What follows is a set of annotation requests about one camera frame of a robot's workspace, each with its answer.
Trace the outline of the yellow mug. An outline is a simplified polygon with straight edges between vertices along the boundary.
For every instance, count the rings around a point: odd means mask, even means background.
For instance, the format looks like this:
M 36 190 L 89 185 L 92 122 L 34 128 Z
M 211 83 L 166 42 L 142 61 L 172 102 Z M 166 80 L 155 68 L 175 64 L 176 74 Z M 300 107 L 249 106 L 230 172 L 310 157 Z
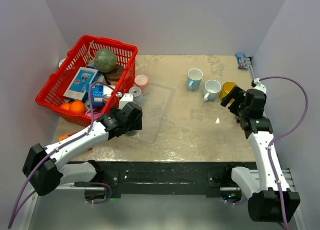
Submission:
M 219 95 L 220 100 L 226 97 L 235 86 L 237 84 L 231 81 L 224 83 Z

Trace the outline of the light grey mug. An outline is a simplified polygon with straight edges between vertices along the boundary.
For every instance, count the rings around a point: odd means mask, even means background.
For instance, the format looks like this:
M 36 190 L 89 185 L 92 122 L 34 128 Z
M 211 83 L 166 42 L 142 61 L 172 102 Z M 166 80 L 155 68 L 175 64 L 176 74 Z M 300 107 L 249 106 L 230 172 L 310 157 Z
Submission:
M 139 107 L 143 107 L 145 104 L 144 96 L 142 90 L 138 86 L 133 86 L 129 89 L 129 94 L 133 96 L 133 101 Z

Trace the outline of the blue white round mug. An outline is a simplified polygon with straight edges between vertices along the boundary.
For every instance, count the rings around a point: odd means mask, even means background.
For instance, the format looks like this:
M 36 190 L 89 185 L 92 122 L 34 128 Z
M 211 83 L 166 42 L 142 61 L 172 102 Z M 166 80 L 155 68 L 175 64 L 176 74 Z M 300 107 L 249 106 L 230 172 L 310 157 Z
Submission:
M 216 100 L 221 92 L 221 84 L 216 80 L 208 80 L 204 84 L 204 90 L 202 92 L 202 97 L 204 101 L 214 101 Z

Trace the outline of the pink mug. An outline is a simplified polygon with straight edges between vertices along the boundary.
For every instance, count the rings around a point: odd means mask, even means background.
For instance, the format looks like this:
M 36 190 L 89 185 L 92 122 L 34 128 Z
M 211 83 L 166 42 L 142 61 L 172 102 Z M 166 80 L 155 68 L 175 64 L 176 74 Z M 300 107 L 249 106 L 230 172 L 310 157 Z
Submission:
M 137 75 L 134 79 L 134 84 L 141 89 L 141 93 L 143 96 L 150 93 L 150 82 L 146 75 Z

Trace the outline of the light blue square mug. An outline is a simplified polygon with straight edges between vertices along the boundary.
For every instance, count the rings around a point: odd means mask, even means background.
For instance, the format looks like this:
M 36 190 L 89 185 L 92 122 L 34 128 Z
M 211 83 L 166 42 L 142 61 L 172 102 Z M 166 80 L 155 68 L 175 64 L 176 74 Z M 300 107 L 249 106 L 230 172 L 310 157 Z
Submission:
M 203 72 L 200 69 L 192 68 L 187 73 L 187 87 L 189 90 L 197 90 L 201 84 Z

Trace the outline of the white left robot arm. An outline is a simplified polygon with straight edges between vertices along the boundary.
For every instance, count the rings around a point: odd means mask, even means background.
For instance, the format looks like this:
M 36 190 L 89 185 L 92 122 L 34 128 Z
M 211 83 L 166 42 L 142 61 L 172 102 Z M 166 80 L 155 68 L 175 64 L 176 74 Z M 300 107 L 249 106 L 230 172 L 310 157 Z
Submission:
M 90 163 L 69 164 L 76 156 L 95 145 L 119 137 L 129 131 L 142 129 L 142 108 L 133 102 L 121 109 L 113 108 L 83 130 L 45 147 L 33 145 L 22 172 L 39 196 L 45 196 L 61 184 L 88 182 L 99 186 L 104 175 Z

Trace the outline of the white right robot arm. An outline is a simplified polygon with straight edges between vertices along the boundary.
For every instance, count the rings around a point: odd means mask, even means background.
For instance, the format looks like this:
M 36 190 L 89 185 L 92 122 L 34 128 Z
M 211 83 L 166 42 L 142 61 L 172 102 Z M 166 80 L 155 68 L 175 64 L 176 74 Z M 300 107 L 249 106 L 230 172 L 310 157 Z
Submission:
M 292 191 L 282 172 L 275 147 L 271 121 L 264 116 L 266 88 L 259 84 L 244 91 L 238 86 L 221 100 L 223 107 L 236 115 L 245 137 L 252 147 L 258 171 L 256 179 L 246 167 L 234 167 L 223 173 L 223 182 L 236 184 L 248 200 L 252 221 L 289 223 L 301 199 Z

